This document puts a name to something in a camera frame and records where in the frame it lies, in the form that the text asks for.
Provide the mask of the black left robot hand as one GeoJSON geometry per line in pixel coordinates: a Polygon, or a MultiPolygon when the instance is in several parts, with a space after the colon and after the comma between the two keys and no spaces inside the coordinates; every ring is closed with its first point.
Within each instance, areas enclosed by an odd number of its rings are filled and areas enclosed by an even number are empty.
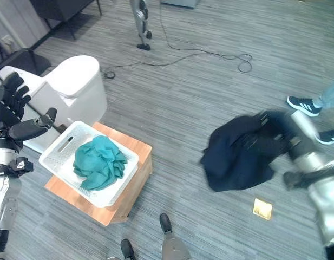
{"type": "Polygon", "coordinates": [[[36,138],[52,128],[57,109],[50,107],[39,118],[23,120],[24,107],[31,101],[29,87],[17,72],[9,74],[0,85],[0,138],[22,142],[36,138]]]}

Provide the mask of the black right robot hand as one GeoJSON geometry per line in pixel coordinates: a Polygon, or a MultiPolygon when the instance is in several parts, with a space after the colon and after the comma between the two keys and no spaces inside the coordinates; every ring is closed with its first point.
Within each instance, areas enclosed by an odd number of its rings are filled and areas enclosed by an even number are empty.
{"type": "Polygon", "coordinates": [[[258,118],[261,123],[258,133],[242,138],[247,150],[275,157],[287,153],[292,158],[318,151],[311,136],[315,128],[302,112],[266,110],[258,118]]]}

